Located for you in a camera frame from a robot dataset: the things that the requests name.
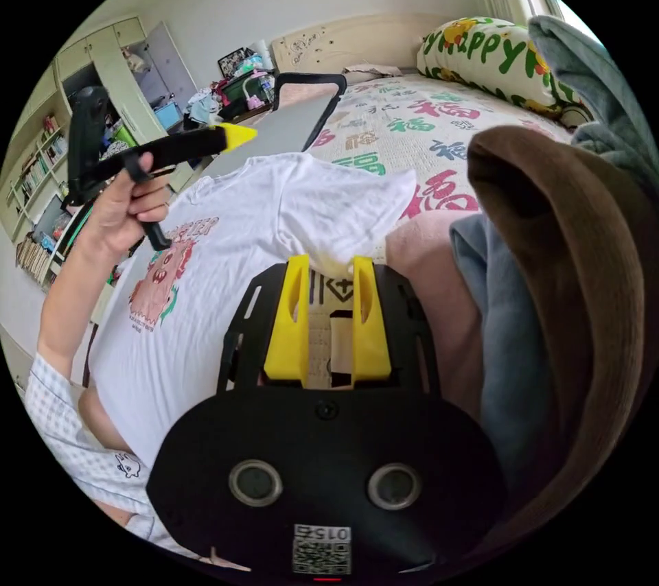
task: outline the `plaid shirt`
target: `plaid shirt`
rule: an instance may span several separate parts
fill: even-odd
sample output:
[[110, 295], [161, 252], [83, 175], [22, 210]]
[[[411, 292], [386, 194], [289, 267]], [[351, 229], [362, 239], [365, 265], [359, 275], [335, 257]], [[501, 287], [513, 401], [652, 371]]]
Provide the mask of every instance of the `plaid shirt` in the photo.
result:
[[149, 471], [136, 456], [103, 448], [78, 414], [71, 384], [39, 354], [25, 389], [25, 409], [46, 446], [92, 499], [133, 513], [127, 530], [166, 550], [198, 559], [177, 545], [148, 497]]

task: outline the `camera lens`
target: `camera lens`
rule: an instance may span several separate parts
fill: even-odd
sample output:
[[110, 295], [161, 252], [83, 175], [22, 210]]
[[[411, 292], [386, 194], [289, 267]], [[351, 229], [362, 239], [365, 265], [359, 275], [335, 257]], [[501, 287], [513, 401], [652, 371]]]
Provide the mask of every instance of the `camera lens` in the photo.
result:
[[369, 480], [369, 499], [385, 511], [400, 511], [411, 506], [420, 493], [419, 475], [398, 462], [380, 467]]
[[277, 501], [283, 487], [272, 465], [263, 460], [245, 460], [231, 470], [229, 489], [239, 502], [257, 508]]

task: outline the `finger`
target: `finger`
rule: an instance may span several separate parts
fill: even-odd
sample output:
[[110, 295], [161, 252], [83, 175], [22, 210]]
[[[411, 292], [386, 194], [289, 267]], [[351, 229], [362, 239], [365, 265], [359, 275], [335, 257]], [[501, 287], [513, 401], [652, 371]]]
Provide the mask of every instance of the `finger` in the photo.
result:
[[[139, 157], [138, 164], [144, 172], [148, 172], [153, 165], [153, 154], [146, 152]], [[126, 202], [132, 195], [135, 182], [130, 178], [128, 170], [124, 168], [107, 187], [106, 195], [115, 202]]]
[[148, 195], [133, 198], [128, 207], [128, 212], [131, 215], [137, 215], [138, 213], [166, 205], [171, 196], [172, 194], [168, 188], [160, 188], [160, 190], [153, 191]]
[[167, 217], [169, 212], [170, 210], [167, 208], [167, 206], [162, 204], [155, 209], [149, 209], [148, 211], [138, 213], [135, 217], [140, 222], [162, 222]]
[[138, 183], [137, 186], [135, 186], [135, 188], [132, 190], [132, 196], [142, 197], [144, 195], [148, 195], [149, 193], [155, 192], [156, 190], [160, 190], [161, 188], [168, 189], [169, 183], [169, 176], [154, 177], [153, 179], [145, 181], [144, 183]]

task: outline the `blue cloth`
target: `blue cloth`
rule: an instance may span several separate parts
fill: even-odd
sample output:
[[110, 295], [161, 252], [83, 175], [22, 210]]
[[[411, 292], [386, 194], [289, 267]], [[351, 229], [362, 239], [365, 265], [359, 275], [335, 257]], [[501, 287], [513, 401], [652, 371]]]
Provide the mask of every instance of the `blue cloth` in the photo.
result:
[[630, 174], [659, 203], [659, 151], [632, 89], [608, 51], [552, 16], [529, 21], [529, 36], [553, 75], [572, 88], [595, 121], [582, 124], [573, 145]]
[[477, 213], [457, 220], [450, 239], [483, 317], [481, 426], [514, 487], [546, 423], [552, 387], [548, 353], [524, 278], [489, 218]]
[[212, 107], [213, 97], [208, 94], [207, 96], [203, 97], [203, 99], [199, 99], [191, 105], [190, 119], [193, 119], [199, 124], [203, 124], [205, 126], [208, 124]]

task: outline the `bedsheet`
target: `bedsheet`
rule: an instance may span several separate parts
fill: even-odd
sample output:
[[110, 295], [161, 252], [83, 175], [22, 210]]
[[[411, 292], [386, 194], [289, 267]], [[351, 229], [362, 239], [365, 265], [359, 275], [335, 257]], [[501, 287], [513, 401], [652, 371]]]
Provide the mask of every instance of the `bedsheet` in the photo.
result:
[[[478, 211], [467, 179], [467, 146], [476, 132], [504, 124], [561, 142], [571, 138], [561, 124], [484, 92], [410, 74], [349, 86], [310, 154], [379, 175], [415, 169], [416, 193], [401, 224], [435, 209]], [[384, 244], [374, 261], [385, 262]], [[352, 298], [351, 281], [311, 273], [309, 387], [330, 387], [330, 314], [352, 309]]]

